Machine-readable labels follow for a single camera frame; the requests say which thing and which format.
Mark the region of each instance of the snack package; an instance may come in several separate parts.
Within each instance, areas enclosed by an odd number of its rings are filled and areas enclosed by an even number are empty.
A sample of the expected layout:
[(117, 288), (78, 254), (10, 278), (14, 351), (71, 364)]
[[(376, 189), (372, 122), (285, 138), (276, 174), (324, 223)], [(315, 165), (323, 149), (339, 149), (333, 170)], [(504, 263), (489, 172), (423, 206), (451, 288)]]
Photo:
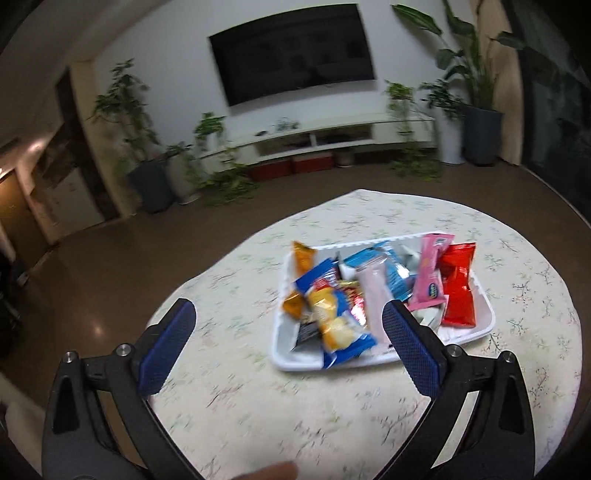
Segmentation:
[(420, 325), (427, 326), (435, 333), (439, 330), (441, 320), (445, 312), (444, 305), (438, 307), (429, 307), (428, 309), (415, 310), (413, 317), (417, 319)]
[(289, 313), (294, 320), (301, 321), (306, 300), (297, 290), (292, 291), (288, 297), (283, 301), (283, 311)]
[(306, 293), (313, 319), (322, 335), (324, 368), (341, 364), (376, 345), (349, 311), (345, 293), (337, 289), (331, 259), (323, 261), (295, 281)]
[(367, 319), (365, 317), (365, 301), (361, 290), (361, 285), (358, 281), (339, 280), (337, 282), (338, 288), (342, 291), (349, 302), (349, 311), (357, 322), (365, 327)]
[(312, 270), (314, 267), (314, 255), (316, 250), (307, 247), (299, 242), (293, 242), (293, 251), (295, 258), (295, 271), (298, 277)]
[(450, 245), (439, 259), (443, 292), (449, 296), (442, 325), (462, 328), (476, 326), (474, 299), (469, 284), (475, 251), (474, 243)]
[(385, 257), (386, 263), (386, 283), (392, 292), (395, 300), (406, 301), (413, 292), (413, 279), (388, 241), (380, 242), (370, 248), (361, 250), (345, 259), (345, 264), (349, 267), (355, 267), (358, 270), (367, 262), (376, 257)]
[(357, 272), (363, 290), (369, 331), (383, 346), (389, 346), (390, 339), (382, 325), (382, 312), (384, 306), (394, 299), (392, 292), (386, 285), (386, 264), (385, 257), (375, 257), (361, 266)]
[(445, 302), (437, 261), (453, 239), (454, 235), (445, 233), (429, 233), (423, 237), (421, 262), (413, 287), (413, 296), (408, 302), (409, 311), (426, 309)]
[(304, 316), (301, 318), (300, 326), (298, 327), (297, 339), (295, 340), (296, 343), (294, 348), (315, 339), (320, 339), (320, 330), (318, 330), (318, 324), (314, 321), (310, 313), (304, 314)]

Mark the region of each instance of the white tv stand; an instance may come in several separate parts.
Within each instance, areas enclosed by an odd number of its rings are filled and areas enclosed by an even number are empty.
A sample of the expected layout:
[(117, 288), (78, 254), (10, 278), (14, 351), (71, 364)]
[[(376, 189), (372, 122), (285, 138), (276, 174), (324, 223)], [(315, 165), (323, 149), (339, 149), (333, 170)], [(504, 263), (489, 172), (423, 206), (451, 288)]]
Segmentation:
[[(430, 146), (434, 139), (434, 120), (427, 116), (414, 116), (410, 124), (414, 139)], [(292, 157), (319, 151), (355, 147), (359, 151), (399, 148), (405, 139), (400, 134), (401, 121), (388, 113), (324, 118), (300, 125), (294, 130), (255, 134), (227, 141), (236, 148), (236, 160), (244, 165)], [(207, 173), (227, 170), (228, 155), (225, 148), (202, 152), (199, 155)]]

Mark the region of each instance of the white tablecloth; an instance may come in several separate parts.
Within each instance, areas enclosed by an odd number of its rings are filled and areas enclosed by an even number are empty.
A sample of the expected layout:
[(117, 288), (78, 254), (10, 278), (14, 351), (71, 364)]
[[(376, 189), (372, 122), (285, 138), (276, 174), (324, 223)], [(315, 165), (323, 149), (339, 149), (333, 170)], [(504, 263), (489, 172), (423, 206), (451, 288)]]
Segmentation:
[(534, 418), (536, 471), (545, 465), (572, 414), (582, 364), (579, 320), (564, 281), (519, 233), (477, 210), (357, 190), (252, 236), (182, 285), (152, 318), (159, 321), (179, 297), (197, 307), (197, 327), (153, 408), (206, 478), (229, 479), (290, 459), (306, 480), (371, 479), (379, 472), (429, 399), (401, 363), (277, 371), (268, 351), (280, 266), (292, 240), (324, 245), (436, 230), (477, 242), (473, 269), (497, 324), (466, 350), (516, 353)]

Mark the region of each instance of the tile floor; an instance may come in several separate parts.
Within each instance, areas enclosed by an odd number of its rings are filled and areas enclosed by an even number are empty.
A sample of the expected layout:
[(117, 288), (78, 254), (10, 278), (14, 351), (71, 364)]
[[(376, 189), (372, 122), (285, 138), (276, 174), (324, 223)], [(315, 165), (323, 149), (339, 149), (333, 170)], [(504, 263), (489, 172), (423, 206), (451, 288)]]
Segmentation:
[(79, 232), (31, 276), (20, 309), (26, 334), (0, 369), (45, 405), (61, 355), (110, 352), (134, 341), (158, 305), (260, 229), (358, 188), (439, 197), (485, 212), (524, 235), (554, 265), (579, 312), (585, 354), (575, 417), (591, 392), (591, 229), (524, 169), (444, 167), (440, 181), (401, 179), (364, 164), (268, 181), (252, 200), (200, 202)]

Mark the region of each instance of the pink snack package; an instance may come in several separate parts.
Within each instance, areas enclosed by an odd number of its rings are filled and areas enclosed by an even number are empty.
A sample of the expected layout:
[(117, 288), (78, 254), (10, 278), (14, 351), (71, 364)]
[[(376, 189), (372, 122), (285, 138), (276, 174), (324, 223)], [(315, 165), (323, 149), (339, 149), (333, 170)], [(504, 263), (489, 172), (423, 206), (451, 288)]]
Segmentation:
[(452, 244), (454, 237), (455, 235), (446, 233), (429, 233), (423, 237), (421, 262), (413, 287), (413, 296), (408, 301), (408, 309), (411, 312), (445, 303), (437, 260)]

